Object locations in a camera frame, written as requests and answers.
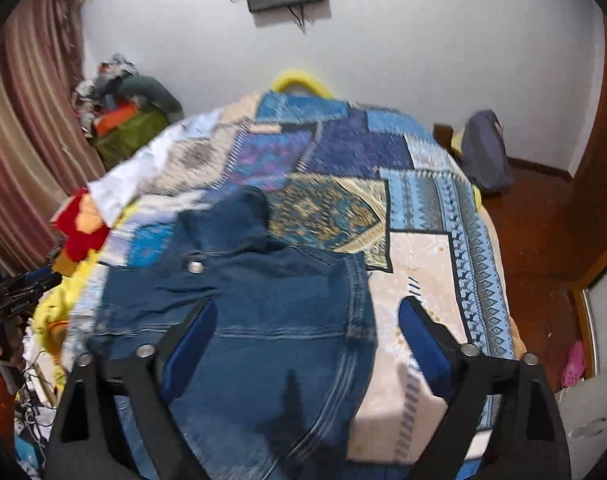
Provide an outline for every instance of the denim collar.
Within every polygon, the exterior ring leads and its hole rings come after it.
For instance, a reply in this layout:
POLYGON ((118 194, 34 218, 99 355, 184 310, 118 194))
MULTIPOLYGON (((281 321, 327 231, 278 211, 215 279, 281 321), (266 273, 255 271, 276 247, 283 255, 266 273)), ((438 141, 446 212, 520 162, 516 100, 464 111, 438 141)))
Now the denim collar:
POLYGON ((210 209, 178 213, 166 250, 149 269, 178 270, 192 256, 243 250, 250 240, 268 236, 268 200, 261 189, 243 186, 210 209))

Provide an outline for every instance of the pink shoe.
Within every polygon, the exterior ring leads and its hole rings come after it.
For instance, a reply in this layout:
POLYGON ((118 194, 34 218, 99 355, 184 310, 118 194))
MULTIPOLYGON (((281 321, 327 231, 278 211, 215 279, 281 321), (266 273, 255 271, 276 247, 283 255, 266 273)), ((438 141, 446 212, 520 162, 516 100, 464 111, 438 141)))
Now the pink shoe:
POLYGON ((561 375, 561 387, 570 388, 579 382, 579 379, 586 371, 586 361, 583 355, 583 343, 577 341, 572 345, 568 353, 568 363, 563 369, 561 375))

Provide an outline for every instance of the silver bolt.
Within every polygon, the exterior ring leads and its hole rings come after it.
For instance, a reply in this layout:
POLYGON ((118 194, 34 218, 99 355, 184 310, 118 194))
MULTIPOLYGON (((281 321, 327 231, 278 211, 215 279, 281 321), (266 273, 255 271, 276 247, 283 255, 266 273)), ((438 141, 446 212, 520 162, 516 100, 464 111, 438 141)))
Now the silver bolt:
POLYGON ((154 345, 141 345, 138 349, 136 349, 135 353, 137 357, 150 357, 154 354, 155 348, 154 345))
POLYGON ((521 360, 527 364, 527 365, 531 365, 531 366, 536 366, 539 364, 539 358, 535 355, 535 354, 523 354, 523 357, 521 358, 521 360))
POLYGON ((77 359, 79 366, 88 366, 92 362, 92 354, 81 354, 77 359))
POLYGON ((190 262, 188 264, 188 272, 193 274, 201 274, 204 272, 204 264, 201 262, 190 262))
POLYGON ((462 344, 461 352, 463 355, 467 355, 468 357, 477 357, 477 355, 481 353, 481 351, 471 343, 462 344))

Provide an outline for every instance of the patchwork quilt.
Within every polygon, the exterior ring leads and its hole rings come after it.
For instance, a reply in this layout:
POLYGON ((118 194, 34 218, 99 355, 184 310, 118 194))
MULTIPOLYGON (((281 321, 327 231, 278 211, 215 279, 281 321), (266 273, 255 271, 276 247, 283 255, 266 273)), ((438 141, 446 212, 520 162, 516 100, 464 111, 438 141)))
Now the patchwork quilt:
MULTIPOLYGON (((225 108, 210 137, 178 142, 134 211, 115 228, 72 311, 64 364, 94 329, 111 266, 146 266, 175 215, 236 187, 267 193, 270 231, 290 244, 365 254, 378 332, 373 376, 353 420, 348 459, 410 464, 445 413, 397 326, 416 296, 461 343, 514 358, 505 294, 474 190, 431 134, 386 108, 267 92, 225 108)), ((469 457, 485 450, 488 399, 469 457)))

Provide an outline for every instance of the blue denim jacket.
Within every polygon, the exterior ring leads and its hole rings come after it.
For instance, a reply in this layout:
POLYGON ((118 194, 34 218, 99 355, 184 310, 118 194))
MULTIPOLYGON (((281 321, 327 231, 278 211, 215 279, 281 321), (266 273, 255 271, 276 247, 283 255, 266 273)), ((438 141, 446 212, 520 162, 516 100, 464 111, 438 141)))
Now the blue denim jacket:
MULTIPOLYGON (((376 348, 363 257, 286 245, 268 215, 253 187, 181 212, 156 263, 110 271, 90 347, 123 357, 216 297, 215 336, 170 403, 188 445, 214 480, 338 478, 376 348)), ((140 473, 155 478, 121 415, 140 473)))

